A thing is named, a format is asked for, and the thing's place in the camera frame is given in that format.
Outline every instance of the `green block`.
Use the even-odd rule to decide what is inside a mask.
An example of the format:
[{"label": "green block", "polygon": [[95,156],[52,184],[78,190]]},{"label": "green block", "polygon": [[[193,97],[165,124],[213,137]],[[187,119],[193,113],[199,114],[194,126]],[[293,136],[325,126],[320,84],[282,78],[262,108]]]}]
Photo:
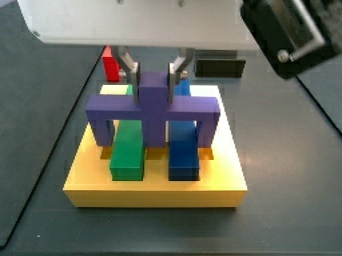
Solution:
[{"label": "green block", "polygon": [[[129,86],[127,94],[133,94],[131,86]],[[142,121],[121,121],[114,143],[110,169],[113,173],[113,180],[143,180],[145,145]]]}]

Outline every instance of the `red block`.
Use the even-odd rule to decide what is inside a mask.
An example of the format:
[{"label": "red block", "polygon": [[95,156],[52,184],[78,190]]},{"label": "red block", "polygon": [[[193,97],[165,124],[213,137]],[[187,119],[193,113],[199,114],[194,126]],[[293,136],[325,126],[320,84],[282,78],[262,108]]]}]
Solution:
[{"label": "red block", "polygon": [[115,58],[113,57],[113,49],[110,46],[107,46],[103,51],[102,61],[103,61],[107,81],[115,82],[115,83],[121,82],[121,74],[119,74],[121,66]]}]

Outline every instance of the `yellow base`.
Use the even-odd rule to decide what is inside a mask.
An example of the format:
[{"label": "yellow base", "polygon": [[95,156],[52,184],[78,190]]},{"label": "yellow base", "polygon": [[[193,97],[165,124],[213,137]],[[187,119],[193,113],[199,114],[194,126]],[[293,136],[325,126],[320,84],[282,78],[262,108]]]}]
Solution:
[{"label": "yellow base", "polygon": [[[105,85],[102,93],[123,94],[125,86]],[[77,207],[237,207],[248,185],[217,86],[191,86],[193,96],[218,97],[221,120],[211,152],[201,149],[201,181],[169,181],[167,150],[147,154],[143,181],[113,181],[110,160],[102,159],[90,125],[75,156],[64,192]]]}]

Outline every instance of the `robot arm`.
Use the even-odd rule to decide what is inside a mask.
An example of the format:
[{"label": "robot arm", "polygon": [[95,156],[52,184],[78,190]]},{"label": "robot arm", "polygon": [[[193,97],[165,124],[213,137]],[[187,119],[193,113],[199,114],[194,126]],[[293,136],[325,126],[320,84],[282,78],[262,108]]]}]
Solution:
[{"label": "robot arm", "polygon": [[[19,0],[19,5],[46,43],[206,50],[260,45],[286,79],[342,52],[342,0]],[[178,67],[178,60],[177,79],[186,63]]]}]

